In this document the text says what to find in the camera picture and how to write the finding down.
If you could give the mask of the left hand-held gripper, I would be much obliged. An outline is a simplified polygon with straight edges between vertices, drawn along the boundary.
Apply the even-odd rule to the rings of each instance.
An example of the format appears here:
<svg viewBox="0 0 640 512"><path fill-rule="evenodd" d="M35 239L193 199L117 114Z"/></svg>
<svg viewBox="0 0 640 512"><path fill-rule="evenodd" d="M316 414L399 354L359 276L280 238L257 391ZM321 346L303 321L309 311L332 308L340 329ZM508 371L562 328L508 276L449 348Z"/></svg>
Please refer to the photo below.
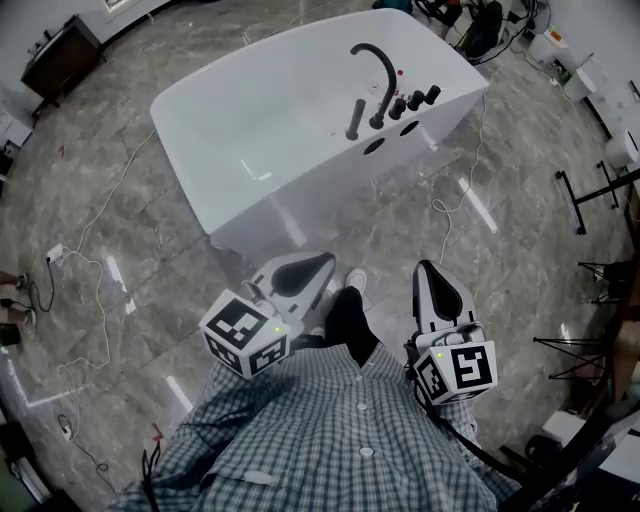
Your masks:
<svg viewBox="0 0 640 512"><path fill-rule="evenodd" d="M245 294L223 290L199 322L211 354L245 379L284 360L335 268L328 251L295 252L271 259L244 281Z"/></svg>

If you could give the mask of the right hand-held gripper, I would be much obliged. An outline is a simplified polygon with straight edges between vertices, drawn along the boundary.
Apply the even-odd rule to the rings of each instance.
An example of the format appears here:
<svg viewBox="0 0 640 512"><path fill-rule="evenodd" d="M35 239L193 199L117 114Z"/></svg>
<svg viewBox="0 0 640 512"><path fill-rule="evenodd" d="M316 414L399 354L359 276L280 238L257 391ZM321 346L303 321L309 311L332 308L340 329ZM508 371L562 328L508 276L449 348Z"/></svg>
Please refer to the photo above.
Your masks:
<svg viewBox="0 0 640 512"><path fill-rule="evenodd" d="M494 342L474 322L473 294L459 278L437 263L419 261L412 308L422 334L406 345L409 376L430 404L471 400L497 385Z"/></svg>

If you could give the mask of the white bathtub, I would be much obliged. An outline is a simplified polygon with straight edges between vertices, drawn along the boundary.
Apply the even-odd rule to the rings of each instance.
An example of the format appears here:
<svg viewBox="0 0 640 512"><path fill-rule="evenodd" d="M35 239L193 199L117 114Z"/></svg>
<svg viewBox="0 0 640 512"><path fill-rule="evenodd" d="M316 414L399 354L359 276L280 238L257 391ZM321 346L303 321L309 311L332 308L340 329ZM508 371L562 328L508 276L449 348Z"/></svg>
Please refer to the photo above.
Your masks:
<svg viewBox="0 0 640 512"><path fill-rule="evenodd" d="M382 73L370 43L406 76L406 110L380 130L368 93ZM408 98L432 85L433 105ZM254 255L305 244L354 190L437 146L487 90L487 80L428 27L395 9L317 21L265 38L160 93L150 114L189 204L213 246ZM357 99L358 139L345 131Z"/></svg>

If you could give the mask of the person's white shoe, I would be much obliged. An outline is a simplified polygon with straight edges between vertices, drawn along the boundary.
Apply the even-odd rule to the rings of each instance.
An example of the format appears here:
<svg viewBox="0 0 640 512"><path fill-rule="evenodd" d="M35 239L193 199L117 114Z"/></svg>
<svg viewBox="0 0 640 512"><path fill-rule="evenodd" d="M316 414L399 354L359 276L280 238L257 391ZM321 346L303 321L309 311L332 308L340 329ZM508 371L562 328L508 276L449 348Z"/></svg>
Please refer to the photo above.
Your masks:
<svg viewBox="0 0 640 512"><path fill-rule="evenodd" d="M352 269L344 281L344 290L362 298L366 290L367 273L361 268Z"/></svg>

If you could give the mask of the person's black trouser leg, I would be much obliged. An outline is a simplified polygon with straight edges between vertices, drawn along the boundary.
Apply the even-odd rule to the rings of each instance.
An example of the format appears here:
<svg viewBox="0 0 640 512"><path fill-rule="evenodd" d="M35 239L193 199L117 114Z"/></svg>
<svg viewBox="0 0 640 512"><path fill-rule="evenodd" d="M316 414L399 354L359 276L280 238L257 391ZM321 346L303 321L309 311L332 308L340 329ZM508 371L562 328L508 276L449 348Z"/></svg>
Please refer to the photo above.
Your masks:
<svg viewBox="0 0 640 512"><path fill-rule="evenodd" d="M338 293L325 318L324 329L325 343L328 346L345 345L359 367L368 362L380 344L368 325L362 294L354 286L347 286Z"/></svg>

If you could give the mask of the black tripod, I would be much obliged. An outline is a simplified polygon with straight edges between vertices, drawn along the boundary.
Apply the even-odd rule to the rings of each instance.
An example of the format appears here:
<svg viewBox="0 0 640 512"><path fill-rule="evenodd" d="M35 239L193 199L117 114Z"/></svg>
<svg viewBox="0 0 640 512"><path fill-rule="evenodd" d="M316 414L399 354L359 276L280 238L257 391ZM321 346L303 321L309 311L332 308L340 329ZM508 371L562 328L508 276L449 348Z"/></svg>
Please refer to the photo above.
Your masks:
<svg viewBox="0 0 640 512"><path fill-rule="evenodd" d="M561 355L571 357L574 363L569 368L550 374L552 381L582 380L596 384L612 374L612 343L598 338L541 338L533 337L534 344L553 349Z"/></svg>
<svg viewBox="0 0 640 512"><path fill-rule="evenodd" d="M591 301L592 304L617 304L629 298L635 272L635 263L632 260L609 264L579 262L578 266L589 271L593 281L600 286L597 297Z"/></svg>

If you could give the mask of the black metal floor stand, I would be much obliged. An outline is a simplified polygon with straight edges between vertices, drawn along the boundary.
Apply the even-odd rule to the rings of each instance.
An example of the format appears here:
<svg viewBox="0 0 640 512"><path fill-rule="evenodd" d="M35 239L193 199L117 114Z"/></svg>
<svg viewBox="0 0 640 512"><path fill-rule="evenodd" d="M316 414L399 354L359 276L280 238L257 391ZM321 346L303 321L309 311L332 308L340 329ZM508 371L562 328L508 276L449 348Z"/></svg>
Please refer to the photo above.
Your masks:
<svg viewBox="0 0 640 512"><path fill-rule="evenodd" d="M604 187L597 189L596 191L587 193L580 197L577 197L575 195L575 192L573 190L573 187L571 186L569 177L565 171L560 170L555 173L555 178L561 184L561 191L564 193L565 199L571 207L573 218L576 221L575 232L579 236L584 236L586 234L586 226L584 223L583 215L580 210L580 206L583 203L589 202L593 199L596 199L605 195L610 195L612 197L612 204L610 208L612 210L619 209L620 201L618 200L616 191L640 179L640 168L629 172L627 167L624 167L622 175L615 177L614 179L612 179L611 176L609 175L608 168L603 160L599 160L597 162L596 168L602 172L602 174L606 179L607 184Z"/></svg>

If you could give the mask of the person's checked shirt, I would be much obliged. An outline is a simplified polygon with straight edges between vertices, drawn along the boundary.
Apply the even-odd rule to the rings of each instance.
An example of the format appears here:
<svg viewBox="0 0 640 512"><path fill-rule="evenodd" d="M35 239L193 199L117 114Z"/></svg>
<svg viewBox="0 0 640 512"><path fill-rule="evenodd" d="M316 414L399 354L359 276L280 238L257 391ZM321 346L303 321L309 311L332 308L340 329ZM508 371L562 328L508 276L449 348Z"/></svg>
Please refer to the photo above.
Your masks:
<svg viewBox="0 0 640 512"><path fill-rule="evenodd" d="M257 377L216 366L149 479L114 512L496 512L518 484L462 445L467 403L441 430L399 361L359 367L343 345L304 349Z"/></svg>

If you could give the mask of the pile of red-capped plastic bottles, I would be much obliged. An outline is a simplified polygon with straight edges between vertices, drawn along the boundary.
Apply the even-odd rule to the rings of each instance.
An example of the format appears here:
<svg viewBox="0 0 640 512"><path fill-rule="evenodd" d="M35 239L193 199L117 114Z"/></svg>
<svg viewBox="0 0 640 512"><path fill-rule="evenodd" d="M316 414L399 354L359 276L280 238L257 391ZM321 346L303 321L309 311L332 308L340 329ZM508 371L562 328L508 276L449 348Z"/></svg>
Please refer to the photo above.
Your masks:
<svg viewBox="0 0 640 512"><path fill-rule="evenodd" d="M368 86L368 93L377 99L378 102L381 102L388 86L388 80L385 73L382 73L380 76L377 76ZM396 71L396 87L393 93L393 98L404 96L406 89L406 76L403 69L398 69Z"/></svg>

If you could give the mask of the white square bin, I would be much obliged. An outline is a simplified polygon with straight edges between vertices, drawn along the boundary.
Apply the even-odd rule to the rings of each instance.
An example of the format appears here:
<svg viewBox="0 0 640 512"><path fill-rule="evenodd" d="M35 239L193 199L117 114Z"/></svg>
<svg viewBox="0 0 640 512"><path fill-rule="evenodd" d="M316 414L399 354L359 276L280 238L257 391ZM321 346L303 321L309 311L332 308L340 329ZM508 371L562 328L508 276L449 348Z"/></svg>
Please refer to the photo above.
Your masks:
<svg viewBox="0 0 640 512"><path fill-rule="evenodd" d="M584 65L578 67L563 86L564 94L572 103L582 101L597 90Z"/></svg>

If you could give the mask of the white round bucket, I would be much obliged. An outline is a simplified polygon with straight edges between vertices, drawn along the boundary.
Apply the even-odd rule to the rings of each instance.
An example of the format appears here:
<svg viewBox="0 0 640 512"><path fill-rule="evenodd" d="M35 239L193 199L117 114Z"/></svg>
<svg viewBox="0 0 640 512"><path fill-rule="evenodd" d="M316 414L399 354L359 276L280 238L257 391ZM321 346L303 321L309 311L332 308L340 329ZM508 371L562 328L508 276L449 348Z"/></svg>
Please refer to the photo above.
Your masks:
<svg viewBox="0 0 640 512"><path fill-rule="evenodd" d="M548 65L562 56L569 46L553 27L536 34L528 48L529 56L539 64Z"/></svg>

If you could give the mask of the dark wooden cabinet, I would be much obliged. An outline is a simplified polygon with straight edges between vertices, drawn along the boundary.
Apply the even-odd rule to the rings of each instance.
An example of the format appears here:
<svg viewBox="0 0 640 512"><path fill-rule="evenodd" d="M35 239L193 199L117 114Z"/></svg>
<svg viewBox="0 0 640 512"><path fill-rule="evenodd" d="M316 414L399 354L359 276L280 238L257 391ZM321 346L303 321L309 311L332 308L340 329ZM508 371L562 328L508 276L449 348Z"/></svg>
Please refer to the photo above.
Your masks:
<svg viewBox="0 0 640 512"><path fill-rule="evenodd" d="M44 104L59 108L59 100L105 61L98 38L79 15L73 15L29 61L21 82Z"/></svg>

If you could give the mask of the white floor cabinet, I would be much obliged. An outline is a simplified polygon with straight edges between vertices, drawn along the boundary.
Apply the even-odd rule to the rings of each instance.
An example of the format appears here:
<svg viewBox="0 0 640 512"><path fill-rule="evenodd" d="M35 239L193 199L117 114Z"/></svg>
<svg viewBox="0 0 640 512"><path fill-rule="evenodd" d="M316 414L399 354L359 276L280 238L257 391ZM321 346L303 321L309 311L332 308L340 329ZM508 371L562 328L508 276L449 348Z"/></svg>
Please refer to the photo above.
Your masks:
<svg viewBox="0 0 640 512"><path fill-rule="evenodd" d="M0 104L0 147L10 143L22 148L32 132L33 122L29 115Z"/></svg>

